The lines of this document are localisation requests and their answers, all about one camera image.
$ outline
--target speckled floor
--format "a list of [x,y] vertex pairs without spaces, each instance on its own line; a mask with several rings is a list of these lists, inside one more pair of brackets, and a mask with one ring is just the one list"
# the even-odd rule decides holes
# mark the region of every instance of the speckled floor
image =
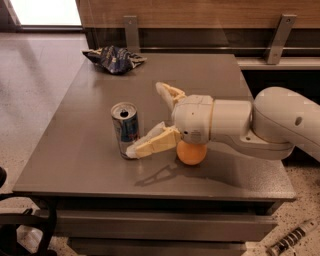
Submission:
[[[80,51],[86,48],[83,34],[0,33],[0,166],[8,172],[1,193],[11,191],[84,61]],[[286,170],[297,200],[274,213],[278,227],[261,242],[247,243],[244,256],[267,255],[268,246],[304,220],[320,221],[320,164],[297,157],[288,161]],[[19,211],[28,206],[33,206],[29,200],[15,199],[1,202],[0,209]],[[66,238],[54,238],[51,246],[59,256],[76,255]],[[299,256],[320,255],[320,227],[294,249]]]

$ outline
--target black chair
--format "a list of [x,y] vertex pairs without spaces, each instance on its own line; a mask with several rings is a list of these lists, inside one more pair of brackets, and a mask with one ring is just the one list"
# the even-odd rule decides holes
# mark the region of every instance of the black chair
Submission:
[[[0,167],[0,188],[4,184],[7,177],[6,171]],[[0,201],[9,198],[18,197],[14,193],[0,194]],[[32,209],[26,209],[23,213],[4,213],[0,214],[0,256],[56,256],[56,252],[48,250],[50,240],[53,236],[57,221],[55,207],[41,198],[48,209],[48,217],[39,217],[32,215]],[[38,245],[37,251],[31,253],[21,246],[17,241],[17,228],[20,226],[36,228],[42,231],[42,237]]]

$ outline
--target wooden panel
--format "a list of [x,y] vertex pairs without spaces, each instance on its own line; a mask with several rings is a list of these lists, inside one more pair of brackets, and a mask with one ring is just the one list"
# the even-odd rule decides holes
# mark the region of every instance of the wooden panel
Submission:
[[274,28],[281,14],[294,28],[320,28],[319,0],[78,0],[84,27],[123,27],[137,15],[141,28]]

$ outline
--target table top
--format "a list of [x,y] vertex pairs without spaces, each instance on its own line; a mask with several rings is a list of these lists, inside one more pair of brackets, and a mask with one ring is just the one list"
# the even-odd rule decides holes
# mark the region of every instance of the table top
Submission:
[[244,156],[208,143],[196,166],[175,149],[139,160],[120,156],[111,107],[132,102],[140,134],[171,124],[155,83],[190,94],[252,100],[233,55],[141,54],[147,61],[123,76],[85,61],[44,132],[14,191],[33,195],[203,200],[292,200],[295,192],[281,161]]

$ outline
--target gray table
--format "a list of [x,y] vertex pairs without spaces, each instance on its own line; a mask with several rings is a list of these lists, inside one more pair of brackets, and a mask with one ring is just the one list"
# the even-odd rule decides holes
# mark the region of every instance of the gray table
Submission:
[[[138,108],[140,134],[161,121],[170,125],[157,81],[188,95],[252,100],[236,60],[143,55],[147,62],[124,76],[83,64],[14,191],[56,200],[57,235],[72,237],[79,253],[147,255],[166,240],[171,249],[165,246],[161,255],[188,255],[186,244],[193,248],[190,255],[239,255],[243,241],[260,240],[272,230],[272,210],[295,199],[281,161],[247,157],[220,143],[208,144],[197,166],[182,164],[175,150],[125,160],[110,114],[114,104],[129,101]],[[81,247],[83,239],[92,246]],[[231,241],[239,247],[226,247]]]

